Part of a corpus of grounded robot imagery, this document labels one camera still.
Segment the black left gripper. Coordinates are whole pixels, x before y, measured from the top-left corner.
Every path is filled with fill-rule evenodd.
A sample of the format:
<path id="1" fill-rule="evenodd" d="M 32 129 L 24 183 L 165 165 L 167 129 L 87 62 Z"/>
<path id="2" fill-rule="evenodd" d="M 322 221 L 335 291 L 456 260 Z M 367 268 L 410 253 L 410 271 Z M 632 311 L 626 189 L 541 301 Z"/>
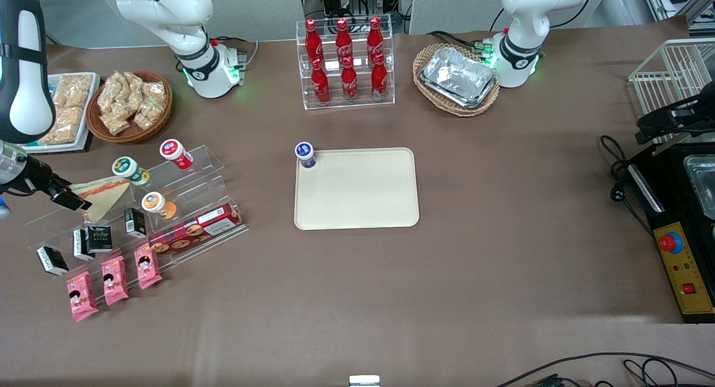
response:
<path id="1" fill-rule="evenodd" d="M 692 136 L 713 133 L 713 116 L 713 91 L 702 91 L 697 96 L 672 104 L 668 114 L 646 114 L 638 119 L 636 142 L 645 145 L 672 132 L 687 132 Z"/>

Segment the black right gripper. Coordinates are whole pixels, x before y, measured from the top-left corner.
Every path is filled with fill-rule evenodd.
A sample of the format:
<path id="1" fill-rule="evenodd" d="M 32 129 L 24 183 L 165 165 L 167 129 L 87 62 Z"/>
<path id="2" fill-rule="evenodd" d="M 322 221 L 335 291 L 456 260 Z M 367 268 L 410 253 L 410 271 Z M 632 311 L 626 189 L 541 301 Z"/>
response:
<path id="1" fill-rule="evenodd" d="M 50 200 L 70 211 L 82 209 L 86 211 L 92 202 L 72 191 L 72 183 L 54 175 L 51 166 L 37 158 L 27 155 L 16 159 L 21 171 L 16 177 L 16 191 L 25 194 L 42 192 L 50 196 Z"/>

